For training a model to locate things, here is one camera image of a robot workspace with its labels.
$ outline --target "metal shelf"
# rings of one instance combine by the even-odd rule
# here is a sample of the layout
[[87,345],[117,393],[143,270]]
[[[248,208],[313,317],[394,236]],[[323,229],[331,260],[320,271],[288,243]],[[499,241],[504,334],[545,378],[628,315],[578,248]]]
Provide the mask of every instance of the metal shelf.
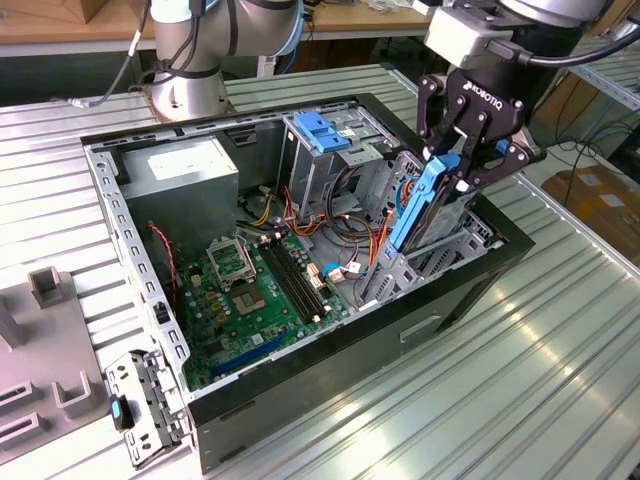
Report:
[[[601,38],[583,40],[574,54],[603,47],[608,42]],[[569,68],[569,71],[609,95],[630,110],[640,109],[640,49],[632,47],[597,62]]]

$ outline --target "expansion slot bracket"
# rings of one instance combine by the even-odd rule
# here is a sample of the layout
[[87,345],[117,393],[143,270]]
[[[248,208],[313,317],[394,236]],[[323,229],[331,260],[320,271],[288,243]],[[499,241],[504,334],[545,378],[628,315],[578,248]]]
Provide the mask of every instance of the expansion slot bracket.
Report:
[[105,371],[111,416],[136,469],[181,444],[189,423],[179,388],[160,351],[129,352]]

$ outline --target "robotiq logo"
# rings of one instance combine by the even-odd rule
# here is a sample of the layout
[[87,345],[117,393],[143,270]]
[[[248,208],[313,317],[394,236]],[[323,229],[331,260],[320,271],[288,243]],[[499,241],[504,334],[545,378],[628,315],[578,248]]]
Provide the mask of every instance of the robotiq logo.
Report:
[[467,83],[462,87],[463,90],[471,90],[473,93],[478,95],[483,100],[489,102],[496,110],[502,110],[502,102],[498,100],[496,97],[491,95],[489,92],[484,91],[479,86],[467,80]]

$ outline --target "motherboard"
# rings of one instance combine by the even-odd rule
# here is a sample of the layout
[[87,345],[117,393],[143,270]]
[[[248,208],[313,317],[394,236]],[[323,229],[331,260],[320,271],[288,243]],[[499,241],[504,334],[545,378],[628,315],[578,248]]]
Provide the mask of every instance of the motherboard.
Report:
[[294,235],[214,242],[178,274],[185,283],[183,333],[191,357],[184,371],[191,391],[349,315]]

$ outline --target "red wire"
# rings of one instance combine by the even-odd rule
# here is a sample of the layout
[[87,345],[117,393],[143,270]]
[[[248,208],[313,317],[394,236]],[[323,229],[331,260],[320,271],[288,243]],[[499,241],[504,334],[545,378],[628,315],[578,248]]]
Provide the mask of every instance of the red wire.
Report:
[[167,253],[169,254],[169,264],[171,265],[171,284],[173,286],[173,307],[175,308],[177,298],[178,298],[178,284],[176,283],[176,267],[173,263],[173,252],[171,251],[171,244],[162,230],[160,230],[155,225],[149,225],[149,228],[158,234],[158,236],[162,239],[164,243],[164,247],[167,249]]

